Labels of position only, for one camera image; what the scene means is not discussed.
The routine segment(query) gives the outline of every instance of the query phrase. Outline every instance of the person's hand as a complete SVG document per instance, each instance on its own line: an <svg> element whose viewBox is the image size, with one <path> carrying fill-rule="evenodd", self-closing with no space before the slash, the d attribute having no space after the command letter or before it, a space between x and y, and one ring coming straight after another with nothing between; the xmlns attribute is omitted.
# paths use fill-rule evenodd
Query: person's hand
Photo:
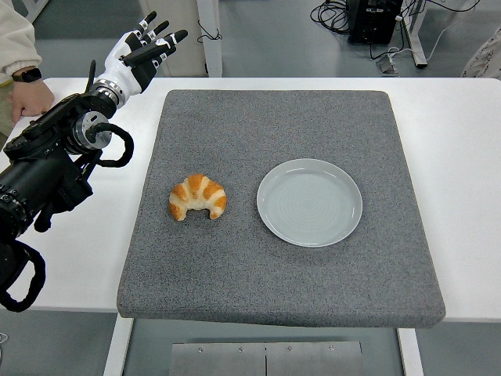
<svg viewBox="0 0 501 376"><path fill-rule="evenodd" d="M54 94L42 80L14 82L14 90L8 101L13 104L12 120L17 123L21 116L37 116L46 112L54 102Z"/></svg>

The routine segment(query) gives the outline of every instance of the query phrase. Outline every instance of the croissant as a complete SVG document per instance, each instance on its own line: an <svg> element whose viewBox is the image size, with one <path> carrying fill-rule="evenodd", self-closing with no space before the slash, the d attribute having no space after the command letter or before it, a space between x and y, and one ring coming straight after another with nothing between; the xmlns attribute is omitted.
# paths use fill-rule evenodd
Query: croissant
<svg viewBox="0 0 501 376"><path fill-rule="evenodd" d="M203 174L188 176L174 187L169 197L172 216L182 221L189 209L211 211L211 219L218 218L226 208L226 193L222 186Z"/></svg>

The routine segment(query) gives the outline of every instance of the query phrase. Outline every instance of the white sleeve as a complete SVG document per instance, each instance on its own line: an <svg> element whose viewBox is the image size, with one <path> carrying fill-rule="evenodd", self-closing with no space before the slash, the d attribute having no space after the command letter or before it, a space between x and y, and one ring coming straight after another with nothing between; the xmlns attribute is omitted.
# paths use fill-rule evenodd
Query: white sleeve
<svg viewBox="0 0 501 376"><path fill-rule="evenodd" d="M41 62L34 47L33 25L6 0L0 0L0 51L0 72L8 75Z"/></svg>

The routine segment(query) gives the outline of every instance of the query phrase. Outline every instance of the gray floor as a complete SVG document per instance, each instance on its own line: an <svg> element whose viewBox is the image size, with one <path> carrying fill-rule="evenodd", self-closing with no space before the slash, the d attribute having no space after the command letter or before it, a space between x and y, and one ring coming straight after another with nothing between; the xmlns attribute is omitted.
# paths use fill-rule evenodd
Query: gray floor
<svg viewBox="0 0 501 376"><path fill-rule="evenodd" d="M221 0L225 77L380 77L365 45L351 46L309 19L321 1ZM447 0L448 6L471 0ZM82 77L96 59L99 67L123 31L142 18L136 0L50 0L35 21L46 77ZM429 6L420 33L429 56L440 32L463 14ZM482 0L464 21L446 31L429 66L418 70L409 52L395 57L402 77L458 77L468 59L501 19L498 0ZM395 32L391 45L400 46ZM377 46L374 53L387 46ZM0 375L101 374L114 315L101 313L13 314L0 310ZM417 331L426 375L501 373L501 325L439 324ZM396 333L390 329L286 328L190 321L137 320L126 375L168 374L176 342L270 342L356 340L362 343L367 375L401 375Z"/></svg>

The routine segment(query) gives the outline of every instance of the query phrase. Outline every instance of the black equipment box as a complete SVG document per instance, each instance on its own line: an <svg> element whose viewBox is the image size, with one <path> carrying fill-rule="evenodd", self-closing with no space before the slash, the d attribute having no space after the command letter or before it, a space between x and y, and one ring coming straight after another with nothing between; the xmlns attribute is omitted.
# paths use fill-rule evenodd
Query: black equipment box
<svg viewBox="0 0 501 376"><path fill-rule="evenodd" d="M387 45L403 0L346 0L350 44Z"/></svg>

